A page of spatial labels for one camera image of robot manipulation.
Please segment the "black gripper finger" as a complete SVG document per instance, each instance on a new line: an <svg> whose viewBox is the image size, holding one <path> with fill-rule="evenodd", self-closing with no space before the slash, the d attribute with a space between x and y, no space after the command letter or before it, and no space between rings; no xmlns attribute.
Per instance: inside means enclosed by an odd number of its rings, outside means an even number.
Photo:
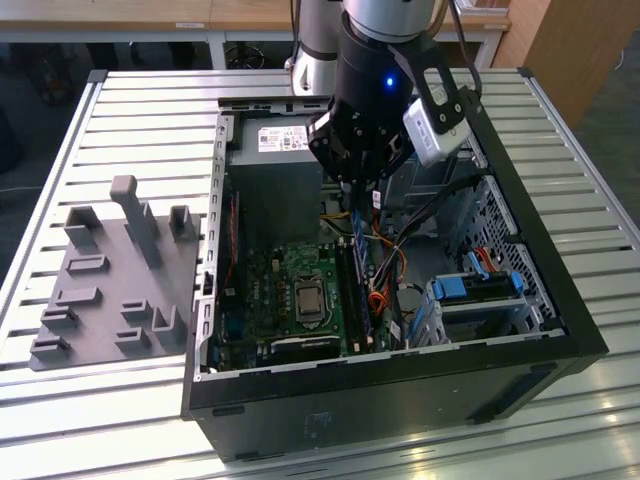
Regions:
<svg viewBox="0 0 640 480"><path fill-rule="evenodd" d="M364 129L360 139L360 199L380 181L388 179L415 152L404 127L396 132Z"/></svg>
<svg viewBox="0 0 640 480"><path fill-rule="evenodd" d="M307 122L308 146L324 172L352 199L359 183L359 165L339 139L329 112Z"/></svg>

